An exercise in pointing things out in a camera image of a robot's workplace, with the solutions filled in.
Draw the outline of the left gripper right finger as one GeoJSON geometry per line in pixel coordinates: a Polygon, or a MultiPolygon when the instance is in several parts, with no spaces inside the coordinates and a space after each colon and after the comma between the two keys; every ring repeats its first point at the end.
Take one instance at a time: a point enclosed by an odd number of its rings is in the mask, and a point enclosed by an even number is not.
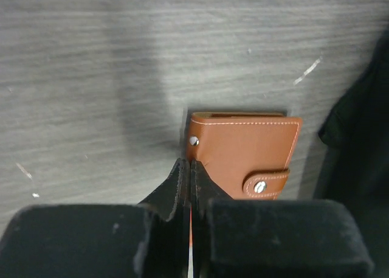
{"type": "Polygon", "coordinates": [[[373,260],[349,210],[331,200],[234,200],[190,166],[195,277],[368,277],[373,260]]]}

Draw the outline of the brown leather wallet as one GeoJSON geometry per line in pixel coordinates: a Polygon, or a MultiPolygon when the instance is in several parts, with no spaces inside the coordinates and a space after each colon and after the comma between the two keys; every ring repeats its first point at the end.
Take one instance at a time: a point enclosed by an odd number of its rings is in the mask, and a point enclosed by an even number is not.
{"type": "Polygon", "coordinates": [[[234,199],[275,200],[289,177],[302,119],[281,113],[195,112],[187,158],[234,199]]]}

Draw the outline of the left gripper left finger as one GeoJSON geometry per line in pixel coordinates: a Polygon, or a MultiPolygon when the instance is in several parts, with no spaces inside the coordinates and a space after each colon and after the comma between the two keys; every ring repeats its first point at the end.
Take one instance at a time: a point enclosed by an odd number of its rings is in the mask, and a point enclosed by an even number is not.
{"type": "Polygon", "coordinates": [[[1,238],[2,277],[187,277],[190,166],[139,204],[29,206],[1,238]]]}

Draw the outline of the black student backpack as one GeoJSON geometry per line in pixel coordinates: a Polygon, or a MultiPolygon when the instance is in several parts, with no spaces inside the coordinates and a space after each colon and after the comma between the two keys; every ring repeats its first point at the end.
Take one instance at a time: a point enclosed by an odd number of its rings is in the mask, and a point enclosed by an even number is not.
{"type": "Polygon", "coordinates": [[[330,110],[318,131],[328,147],[315,198],[351,212],[375,264],[388,277],[388,31],[371,61],[330,110]]]}

